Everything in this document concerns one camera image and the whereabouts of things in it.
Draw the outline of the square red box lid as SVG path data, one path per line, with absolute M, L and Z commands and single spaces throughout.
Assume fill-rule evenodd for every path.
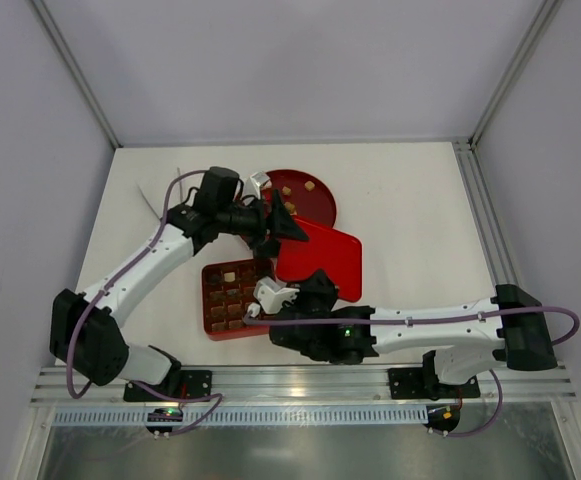
M 298 283 L 323 270 L 339 289 L 341 300 L 359 301 L 363 292 L 361 241 L 309 219 L 295 217 L 294 220 L 309 239 L 306 242 L 281 241 L 277 278 L 286 283 Z

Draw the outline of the square red chocolate box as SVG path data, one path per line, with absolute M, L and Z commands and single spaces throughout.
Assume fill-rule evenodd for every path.
M 235 273 L 233 282 L 224 274 Z M 268 334 L 266 326 L 247 326 L 246 308 L 254 302 L 258 280 L 275 278 L 269 259 L 247 259 L 206 265 L 201 271 L 203 328 L 213 341 L 225 341 Z

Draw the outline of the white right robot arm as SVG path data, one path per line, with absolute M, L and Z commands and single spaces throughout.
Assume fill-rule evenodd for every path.
M 272 318 L 270 341 L 316 362 L 357 365 L 423 349 L 422 389 L 433 400 L 500 366 L 522 372 L 557 366 L 540 302 L 514 284 L 499 284 L 494 296 L 455 307 L 336 308 L 338 289 L 319 270 L 292 287 L 264 278 L 255 298 Z

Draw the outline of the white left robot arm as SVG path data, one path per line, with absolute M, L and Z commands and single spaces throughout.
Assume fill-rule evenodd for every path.
M 130 259 L 84 291 L 64 289 L 55 297 L 49 349 L 66 365 L 72 398 L 85 393 L 75 388 L 75 374 L 89 386 L 123 379 L 154 397 L 178 389 L 180 362 L 159 348 L 126 343 L 122 327 L 162 280 L 219 235 L 244 237 L 253 250 L 280 240 L 308 241 L 278 192 L 271 204 L 259 199 L 244 204 L 237 172 L 211 167 L 197 174 L 201 183 L 192 204 L 165 203 L 157 229 Z

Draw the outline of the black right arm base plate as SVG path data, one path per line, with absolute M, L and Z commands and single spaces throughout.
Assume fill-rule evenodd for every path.
M 391 368 L 387 370 L 392 400 L 458 400 L 481 396 L 478 380 L 471 377 L 461 385 L 442 384 L 423 367 Z

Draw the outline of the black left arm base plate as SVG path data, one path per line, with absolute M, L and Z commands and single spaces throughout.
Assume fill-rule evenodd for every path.
M 208 401 L 211 395 L 213 372 L 211 370 L 190 370 L 175 368 L 165 379 L 147 389 L 134 383 L 125 386 L 125 402 L 181 401 L 201 398 Z

